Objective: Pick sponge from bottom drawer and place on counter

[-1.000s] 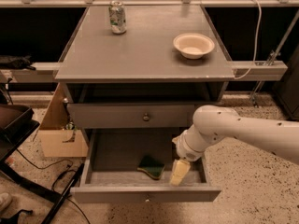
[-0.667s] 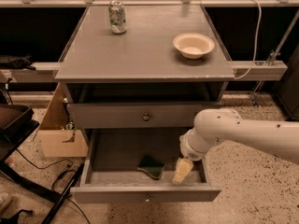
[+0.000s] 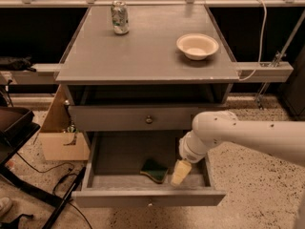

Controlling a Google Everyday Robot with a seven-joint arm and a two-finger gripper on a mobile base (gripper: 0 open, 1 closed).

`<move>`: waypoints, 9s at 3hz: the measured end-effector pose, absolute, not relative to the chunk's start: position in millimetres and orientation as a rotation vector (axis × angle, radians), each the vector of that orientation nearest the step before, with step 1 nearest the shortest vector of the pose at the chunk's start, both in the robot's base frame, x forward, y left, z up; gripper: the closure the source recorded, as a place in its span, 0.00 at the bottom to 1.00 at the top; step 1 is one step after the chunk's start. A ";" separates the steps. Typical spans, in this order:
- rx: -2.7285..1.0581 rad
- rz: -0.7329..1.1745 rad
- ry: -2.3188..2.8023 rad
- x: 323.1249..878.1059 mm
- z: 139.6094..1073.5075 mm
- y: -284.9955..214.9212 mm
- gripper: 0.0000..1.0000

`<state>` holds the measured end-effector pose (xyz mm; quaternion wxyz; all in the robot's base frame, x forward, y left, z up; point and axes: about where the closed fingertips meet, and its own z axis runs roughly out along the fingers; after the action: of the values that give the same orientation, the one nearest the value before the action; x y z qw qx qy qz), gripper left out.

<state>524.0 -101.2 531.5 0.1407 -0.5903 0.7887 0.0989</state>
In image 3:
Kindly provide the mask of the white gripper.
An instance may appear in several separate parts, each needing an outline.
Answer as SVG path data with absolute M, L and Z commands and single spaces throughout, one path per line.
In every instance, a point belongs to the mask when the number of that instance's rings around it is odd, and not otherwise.
M 202 141 L 193 131 L 187 132 L 179 140 L 178 150 L 183 160 L 177 160 L 174 165 L 171 185 L 180 185 L 191 171 L 191 163 L 198 163 L 215 146 L 214 140 Z

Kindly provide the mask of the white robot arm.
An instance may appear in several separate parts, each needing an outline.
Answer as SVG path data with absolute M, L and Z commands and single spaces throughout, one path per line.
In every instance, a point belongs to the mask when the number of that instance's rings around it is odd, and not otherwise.
M 174 165 L 171 185 L 178 186 L 209 150 L 232 142 L 260 153 L 305 166 L 304 121 L 241 121 L 230 111 L 202 112 L 179 140 L 181 156 Z

